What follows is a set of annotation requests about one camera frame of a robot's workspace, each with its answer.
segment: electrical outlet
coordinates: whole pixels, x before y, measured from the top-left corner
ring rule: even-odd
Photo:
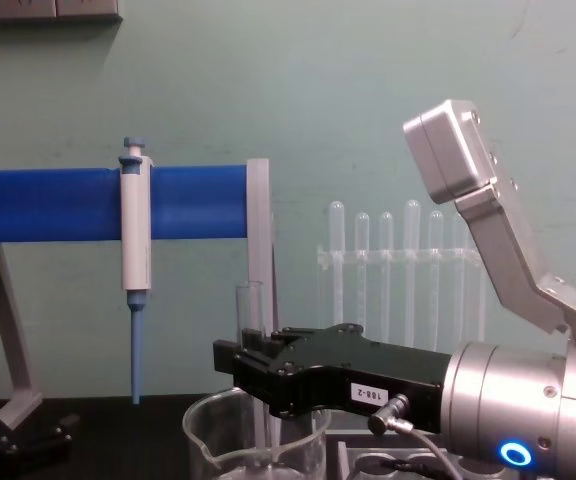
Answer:
[[[57,16],[118,18],[118,0],[57,0]]]
[[[0,19],[55,18],[55,0],[0,0]]]

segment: blue light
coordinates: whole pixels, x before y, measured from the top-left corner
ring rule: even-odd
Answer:
[[[499,449],[499,454],[501,458],[514,467],[525,467],[532,462],[530,451],[517,442],[504,443]]]

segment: screw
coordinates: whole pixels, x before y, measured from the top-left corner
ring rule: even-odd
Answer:
[[[557,389],[555,387],[548,386],[544,388],[544,395],[548,398],[553,398],[557,396]]]
[[[539,448],[542,450],[548,450],[550,447],[552,447],[552,442],[547,437],[539,437],[537,440],[537,445],[539,445]]]

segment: black clamp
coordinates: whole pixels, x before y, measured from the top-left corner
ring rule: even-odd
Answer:
[[[0,479],[17,478],[66,462],[78,423],[79,417],[69,415],[50,431],[24,439],[0,422]]]
[[[264,338],[244,330],[242,343],[213,344],[215,370],[259,398],[272,415],[289,418],[316,409],[369,416],[397,395],[410,400],[407,418],[438,432],[441,395],[450,356],[373,342],[363,328],[284,328]]]

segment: label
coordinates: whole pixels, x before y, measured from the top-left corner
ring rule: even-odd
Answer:
[[[350,384],[350,398],[355,402],[382,407],[388,401],[388,390],[358,383]]]

